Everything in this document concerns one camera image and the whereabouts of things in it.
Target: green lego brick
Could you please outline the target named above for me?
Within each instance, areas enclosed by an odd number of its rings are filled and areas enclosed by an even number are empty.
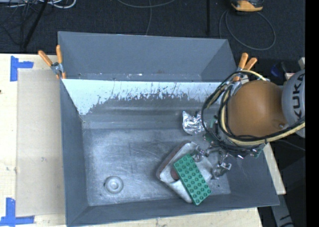
[[[209,196],[211,190],[194,159],[187,154],[176,161],[173,166],[193,203],[199,205]]]

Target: aluminum foil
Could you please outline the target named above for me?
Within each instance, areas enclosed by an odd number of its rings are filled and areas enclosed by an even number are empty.
[[[205,131],[201,123],[200,112],[196,115],[190,115],[186,111],[183,111],[183,129],[190,135],[196,135]]]

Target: black carpet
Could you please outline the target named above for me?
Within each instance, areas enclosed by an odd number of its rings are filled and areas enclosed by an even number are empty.
[[[277,84],[285,81],[282,64],[296,72],[298,60],[305,56],[306,0],[264,0],[262,11],[249,15],[238,15],[225,0],[209,0],[209,10],[207,0],[76,0],[67,9],[48,4],[30,34],[42,5],[39,1],[21,7],[0,5],[0,53],[55,54],[58,31],[226,38],[236,63],[242,52],[257,57],[253,70]],[[305,147],[304,139],[288,140]],[[288,144],[272,146],[280,169],[305,154]],[[295,195],[299,201],[288,202],[291,211],[293,204],[306,200],[305,190],[299,190]],[[299,215],[293,216],[296,226],[304,226],[306,214]]]

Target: drain hole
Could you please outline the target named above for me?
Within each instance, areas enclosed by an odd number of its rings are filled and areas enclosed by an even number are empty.
[[[111,176],[105,180],[104,188],[110,193],[116,194],[122,191],[124,187],[123,180],[118,176]]]

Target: gray bin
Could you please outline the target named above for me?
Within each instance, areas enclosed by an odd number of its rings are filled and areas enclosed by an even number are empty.
[[[198,111],[236,70],[227,40],[59,32],[58,43],[68,226],[279,204],[263,153],[228,158],[231,171],[199,206],[156,178],[179,143],[208,146],[183,131],[182,111]],[[110,193],[114,176],[123,187]]]

